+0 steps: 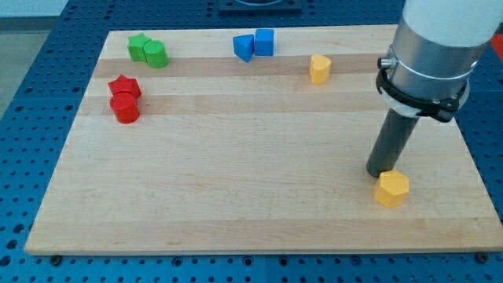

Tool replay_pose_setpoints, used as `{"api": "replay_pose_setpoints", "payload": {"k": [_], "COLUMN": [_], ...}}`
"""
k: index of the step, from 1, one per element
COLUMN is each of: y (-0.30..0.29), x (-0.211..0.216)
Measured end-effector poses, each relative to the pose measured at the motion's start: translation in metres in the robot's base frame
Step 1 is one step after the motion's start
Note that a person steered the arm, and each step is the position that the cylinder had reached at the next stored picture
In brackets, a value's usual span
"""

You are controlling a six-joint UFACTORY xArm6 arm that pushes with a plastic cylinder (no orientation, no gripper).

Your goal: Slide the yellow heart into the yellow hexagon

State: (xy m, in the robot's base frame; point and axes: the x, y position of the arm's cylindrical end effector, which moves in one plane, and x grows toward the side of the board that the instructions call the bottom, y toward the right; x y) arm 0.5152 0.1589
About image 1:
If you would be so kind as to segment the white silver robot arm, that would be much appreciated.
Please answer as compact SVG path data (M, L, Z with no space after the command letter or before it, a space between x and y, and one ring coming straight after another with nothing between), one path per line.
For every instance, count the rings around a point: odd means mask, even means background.
M502 21L502 0L407 0L376 87L408 118L450 121L469 77Z

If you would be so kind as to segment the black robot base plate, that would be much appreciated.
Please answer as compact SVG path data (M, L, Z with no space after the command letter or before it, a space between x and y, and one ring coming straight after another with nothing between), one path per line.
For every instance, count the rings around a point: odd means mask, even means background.
M218 12L228 13L268 13L300 12L303 0L218 0Z

